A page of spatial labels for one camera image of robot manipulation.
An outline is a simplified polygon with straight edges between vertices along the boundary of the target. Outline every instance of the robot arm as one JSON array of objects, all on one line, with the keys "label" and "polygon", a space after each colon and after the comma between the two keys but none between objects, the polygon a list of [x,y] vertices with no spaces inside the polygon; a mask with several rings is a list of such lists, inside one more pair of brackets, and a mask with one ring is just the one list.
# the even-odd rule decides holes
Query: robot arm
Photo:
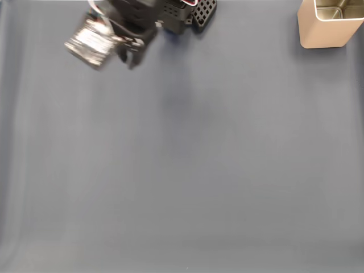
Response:
[{"label": "robot arm", "polygon": [[83,25],[65,46],[95,69],[113,52],[133,68],[142,62],[158,24],[176,34],[188,25],[201,32],[216,10],[216,0],[104,0],[97,6],[89,2],[92,8]]}]

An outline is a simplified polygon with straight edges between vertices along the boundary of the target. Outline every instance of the black plastic grid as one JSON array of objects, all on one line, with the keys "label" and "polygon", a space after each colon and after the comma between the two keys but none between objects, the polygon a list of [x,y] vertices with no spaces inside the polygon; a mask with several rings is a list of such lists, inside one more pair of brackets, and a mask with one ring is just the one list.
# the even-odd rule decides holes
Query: black plastic grid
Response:
[{"label": "black plastic grid", "polygon": [[216,0],[200,0],[193,11],[193,21],[197,30],[202,31],[216,10]]}]

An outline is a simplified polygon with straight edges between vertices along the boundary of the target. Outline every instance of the cable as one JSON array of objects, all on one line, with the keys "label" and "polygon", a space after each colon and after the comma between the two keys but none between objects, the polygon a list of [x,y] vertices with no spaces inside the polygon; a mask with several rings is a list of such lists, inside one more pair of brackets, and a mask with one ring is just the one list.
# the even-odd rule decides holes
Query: cable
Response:
[{"label": "cable", "polygon": [[94,0],[88,0],[88,2],[89,2],[89,4],[90,4],[90,7],[94,10],[94,11],[96,11],[99,15],[100,15],[100,17],[102,18],[102,20],[105,22],[105,24],[107,24],[107,26],[108,27],[110,27],[110,30],[112,31],[112,32],[114,32],[113,31],[113,26],[111,25],[111,22],[110,22],[110,20],[105,16],[105,14],[98,8],[98,6],[96,6],[96,4],[95,4],[95,2],[94,2]]},{"label": "cable", "polygon": [[186,3],[187,5],[191,6],[191,7],[196,7],[198,4],[198,0],[195,0],[193,3],[191,3],[190,1],[186,1],[186,0],[181,0],[182,2]]}]

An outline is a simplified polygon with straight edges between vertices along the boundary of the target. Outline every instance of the gray tabletop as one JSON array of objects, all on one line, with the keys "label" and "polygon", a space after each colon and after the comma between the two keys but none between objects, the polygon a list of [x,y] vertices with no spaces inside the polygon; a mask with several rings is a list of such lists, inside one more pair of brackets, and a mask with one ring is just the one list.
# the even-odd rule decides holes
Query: gray tabletop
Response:
[{"label": "gray tabletop", "polygon": [[96,72],[63,46],[86,2],[14,0],[2,271],[364,272],[363,29],[303,49],[299,5],[219,1]]}]

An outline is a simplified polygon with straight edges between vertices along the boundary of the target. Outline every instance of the beige metal container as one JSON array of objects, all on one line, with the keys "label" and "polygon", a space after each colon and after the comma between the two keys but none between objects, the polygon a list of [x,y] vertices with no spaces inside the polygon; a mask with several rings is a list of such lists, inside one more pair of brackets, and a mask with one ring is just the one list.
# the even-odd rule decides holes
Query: beige metal container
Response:
[{"label": "beige metal container", "polygon": [[364,0],[303,0],[297,16],[304,48],[343,47],[364,21]]}]

